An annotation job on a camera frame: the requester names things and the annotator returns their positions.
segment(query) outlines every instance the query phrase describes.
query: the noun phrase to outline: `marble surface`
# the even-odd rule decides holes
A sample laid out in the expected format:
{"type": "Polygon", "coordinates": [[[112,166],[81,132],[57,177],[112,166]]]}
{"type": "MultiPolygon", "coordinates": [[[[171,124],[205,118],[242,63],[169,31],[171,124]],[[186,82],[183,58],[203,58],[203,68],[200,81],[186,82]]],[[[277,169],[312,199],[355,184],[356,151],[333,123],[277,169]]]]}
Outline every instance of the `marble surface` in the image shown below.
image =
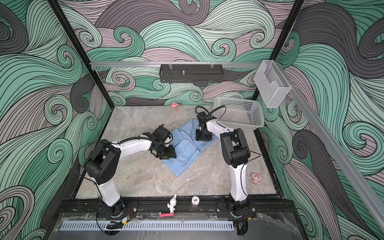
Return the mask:
{"type": "MultiPolygon", "coordinates": [[[[158,125],[165,124],[173,131],[195,118],[194,106],[123,106],[116,107],[104,131],[102,139],[119,141],[137,136],[143,132],[153,132],[158,125]]],[[[253,132],[245,131],[252,151],[260,152],[253,132]]],[[[274,194],[275,188],[265,165],[263,156],[247,165],[248,194],[274,194]],[[251,183],[250,175],[257,173],[262,181],[251,183]]],[[[123,197],[171,196],[177,193],[190,195],[227,195],[231,188],[229,166],[222,156],[218,139],[180,176],[175,174],[149,151],[141,151],[121,159],[114,176],[116,187],[123,197]]],[[[78,199],[97,198],[96,186],[83,180],[76,195],[78,199]]]]}

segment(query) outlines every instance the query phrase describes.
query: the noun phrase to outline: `blue cloth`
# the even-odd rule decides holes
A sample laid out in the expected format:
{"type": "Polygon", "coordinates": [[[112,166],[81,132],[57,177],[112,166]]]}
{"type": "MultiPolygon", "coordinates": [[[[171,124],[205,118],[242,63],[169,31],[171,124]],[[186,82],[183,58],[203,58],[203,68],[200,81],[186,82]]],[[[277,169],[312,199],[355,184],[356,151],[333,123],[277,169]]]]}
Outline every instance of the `blue cloth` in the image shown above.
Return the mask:
{"type": "Polygon", "coordinates": [[[175,147],[176,158],[163,159],[162,161],[177,177],[194,163],[209,145],[218,139],[217,136],[212,135],[212,140],[209,142],[196,141],[196,129],[199,129],[199,121],[191,119],[180,129],[172,131],[171,145],[175,147]]]}

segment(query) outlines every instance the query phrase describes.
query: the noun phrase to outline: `wave pattern wallpaper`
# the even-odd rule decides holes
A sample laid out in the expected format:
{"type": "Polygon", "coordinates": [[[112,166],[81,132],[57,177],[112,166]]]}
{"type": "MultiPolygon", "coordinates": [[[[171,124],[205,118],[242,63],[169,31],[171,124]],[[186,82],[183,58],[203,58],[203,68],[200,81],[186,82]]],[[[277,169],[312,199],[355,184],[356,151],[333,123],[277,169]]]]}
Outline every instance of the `wave pattern wallpaper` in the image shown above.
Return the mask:
{"type": "Polygon", "coordinates": [[[0,0],[1,239],[44,237],[110,111],[47,1],[0,0]]]}
{"type": "MultiPolygon", "coordinates": [[[[91,61],[269,59],[294,0],[59,0],[91,61]]],[[[311,0],[307,5],[321,2],[311,0]]],[[[225,69],[223,83],[161,83],[159,68],[98,68],[117,106],[213,104],[251,98],[255,69],[225,69]]]]}
{"type": "MultiPolygon", "coordinates": [[[[384,1],[302,9],[278,57],[294,85],[384,200],[384,1]]],[[[309,239],[384,239],[294,99],[261,128],[285,197],[309,239]]]]}

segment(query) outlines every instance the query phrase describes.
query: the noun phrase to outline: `white plastic basket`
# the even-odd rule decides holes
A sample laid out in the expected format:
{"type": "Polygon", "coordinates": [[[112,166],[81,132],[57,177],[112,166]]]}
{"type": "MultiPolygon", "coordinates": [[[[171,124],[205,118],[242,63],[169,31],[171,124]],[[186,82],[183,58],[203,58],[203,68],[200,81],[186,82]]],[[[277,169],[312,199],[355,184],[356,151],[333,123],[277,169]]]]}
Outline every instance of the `white plastic basket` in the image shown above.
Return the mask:
{"type": "Polygon", "coordinates": [[[242,130],[255,130],[264,126],[264,115],[262,106],[258,101],[241,99],[216,97],[214,109],[225,105],[227,109],[220,108],[213,113],[213,116],[219,119],[224,111],[224,115],[220,118],[220,122],[231,128],[241,128],[242,130]]]}

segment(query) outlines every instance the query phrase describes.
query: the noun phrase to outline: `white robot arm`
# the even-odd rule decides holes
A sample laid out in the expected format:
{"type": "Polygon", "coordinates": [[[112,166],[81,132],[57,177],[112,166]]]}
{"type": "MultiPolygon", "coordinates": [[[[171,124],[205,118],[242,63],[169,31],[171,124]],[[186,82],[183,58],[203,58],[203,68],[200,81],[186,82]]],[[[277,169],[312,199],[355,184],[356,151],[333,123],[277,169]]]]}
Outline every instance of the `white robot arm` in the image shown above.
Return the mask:
{"type": "MultiPolygon", "coordinates": [[[[241,129],[226,127],[215,117],[204,112],[197,113],[197,118],[200,129],[196,130],[196,140],[210,141],[212,133],[221,140],[224,160],[230,165],[231,210],[236,215],[242,215],[242,210],[249,205],[245,188],[245,170],[250,151],[244,133],[241,129]]],[[[160,159],[176,158],[176,154],[174,147],[170,145],[172,134],[163,125],[153,133],[146,132],[120,142],[109,142],[106,139],[102,141],[96,144],[84,167],[95,181],[109,214],[115,217],[122,211],[121,196],[113,179],[119,159],[145,150],[150,150],[160,159]]]]}

